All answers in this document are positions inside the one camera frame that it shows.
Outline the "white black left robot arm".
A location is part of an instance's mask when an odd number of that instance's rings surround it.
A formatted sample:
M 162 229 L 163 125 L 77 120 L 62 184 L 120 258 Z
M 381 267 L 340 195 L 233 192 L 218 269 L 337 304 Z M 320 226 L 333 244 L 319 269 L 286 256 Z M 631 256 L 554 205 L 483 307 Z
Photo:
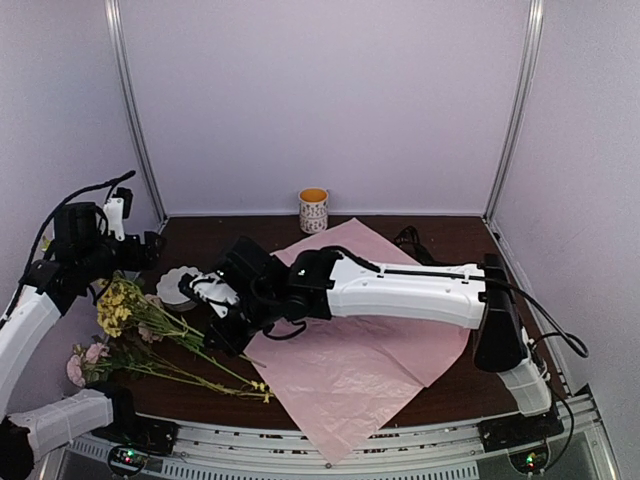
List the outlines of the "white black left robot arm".
M 106 427 L 123 444 L 144 433 L 130 393 L 111 385 L 79 393 L 23 413 L 7 406 L 31 356 L 75 300 L 91 294 L 100 279 L 118 271 L 153 269 L 165 239 L 153 232 L 125 233 L 129 202 L 109 199 L 104 206 L 77 202 L 57 207 L 50 217 L 54 240 L 42 259 L 31 263 L 14 300 L 1 317 L 1 476 L 24 479 L 49 452 L 92 430 Z

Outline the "fake flower bunch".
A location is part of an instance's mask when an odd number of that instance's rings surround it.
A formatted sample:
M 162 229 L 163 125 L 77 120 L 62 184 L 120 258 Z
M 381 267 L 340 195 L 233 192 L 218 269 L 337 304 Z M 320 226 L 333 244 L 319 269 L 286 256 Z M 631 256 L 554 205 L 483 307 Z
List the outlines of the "fake flower bunch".
M 78 388 L 107 380 L 115 372 L 132 378 L 151 376 L 179 384 L 268 404 L 275 394 L 263 381 L 250 380 L 222 365 L 202 346 L 204 335 L 181 317 L 169 313 L 160 300 L 142 292 L 140 286 L 120 273 L 99 279 L 89 286 L 96 306 L 96 320 L 103 334 L 88 346 L 76 344 L 66 363 L 67 379 Z M 237 388 L 216 383 L 182 368 L 154 349 L 169 341 L 203 360 L 241 385 Z

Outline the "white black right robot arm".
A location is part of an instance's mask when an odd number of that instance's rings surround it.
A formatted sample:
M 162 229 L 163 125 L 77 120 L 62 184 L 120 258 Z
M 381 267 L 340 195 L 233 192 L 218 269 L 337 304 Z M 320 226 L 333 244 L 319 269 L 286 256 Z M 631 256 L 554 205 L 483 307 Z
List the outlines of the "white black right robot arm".
M 546 366 L 536 359 L 502 262 L 398 265 L 369 261 L 344 246 L 304 250 L 291 265 L 239 238 L 213 270 L 185 291 L 214 311 L 208 347 L 244 352 L 259 332 L 284 319 L 298 331 L 306 319 L 391 316 L 436 321 L 474 331 L 473 362 L 499 376 L 516 401 L 512 430 L 535 440 L 551 424 Z

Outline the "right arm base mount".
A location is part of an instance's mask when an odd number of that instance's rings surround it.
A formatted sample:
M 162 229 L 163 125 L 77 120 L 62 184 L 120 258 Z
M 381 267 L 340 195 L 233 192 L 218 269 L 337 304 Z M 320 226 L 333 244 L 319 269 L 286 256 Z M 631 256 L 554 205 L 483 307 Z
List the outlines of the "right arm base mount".
M 528 477 L 547 469 L 551 464 L 549 439 L 564 432 L 563 422 L 553 413 L 483 420 L 477 428 L 486 453 L 505 451 L 511 467 Z

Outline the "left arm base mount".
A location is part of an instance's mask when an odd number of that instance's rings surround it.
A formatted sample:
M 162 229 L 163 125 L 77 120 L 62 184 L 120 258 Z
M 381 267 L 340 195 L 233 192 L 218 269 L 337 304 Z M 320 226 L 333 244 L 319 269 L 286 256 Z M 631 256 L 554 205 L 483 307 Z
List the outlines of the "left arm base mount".
M 121 477 L 141 473 L 156 457 L 173 453 L 178 435 L 177 423 L 149 417 L 137 417 L 131 424 L 113 422 L 91 431 L 91 435 L 110 443 L 106 463 Z

